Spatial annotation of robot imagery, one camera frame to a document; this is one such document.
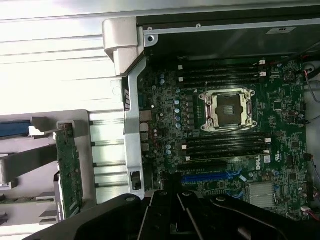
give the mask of ram slot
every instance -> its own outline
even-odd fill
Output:
[[[271,148],[268,136],[249,133],[187,138],[181,146],[182,154],[186,161],[266,155]]]

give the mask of green expansion card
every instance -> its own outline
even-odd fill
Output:
[[[310,201],[302,64],[177,62],[138,83],[145,190],[164,172],[205,198],[228,194],[291,219]]]
[[[80,212],[83,189],[73,126],[70,123],[60,124],[59,129],[55,137],[59,173],[54,176],[54,191],[58,219],[62,221]]]

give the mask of white sticker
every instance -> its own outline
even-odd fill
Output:
[[[297,27],[279,27],[279,28],[272,28],[266,34],[288,34],[295,30]]]
[[[271,156],[270,156],[270,155],[264,156],[264,163],[265,163],[265,164],[271,163]]]
[[[244,182],[247,181],[247,179],[246,179],[244,176],[242,176],[242,175],[240,175],[239,178],[240,178],[242,181],[244,181]]]

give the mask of capacitor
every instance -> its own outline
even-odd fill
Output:
[[[272,173],[273,173],[273,175],[275,176],[275,177],[278,177],[279,176],[279,171],[278,170],[275,170],[275,169],[273,169],[272,170]]]

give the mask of pcie slot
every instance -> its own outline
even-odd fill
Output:
[[[176,166],[178,171],[192,171],[197,169],[205,168],[208,171],[211,169],[225,168],[227,166],[226,161],[200,161],[200,162],[189,162],[184,164],[179,164]]]
[[[202,173],[202,174],[192,174],[182,176],[182,183],[192,183],[192,182],[202,182],[208,180],[223,180],[232,179],[234,176],[238,176],[242,169],[236,172],[217,172],[217,173]]]

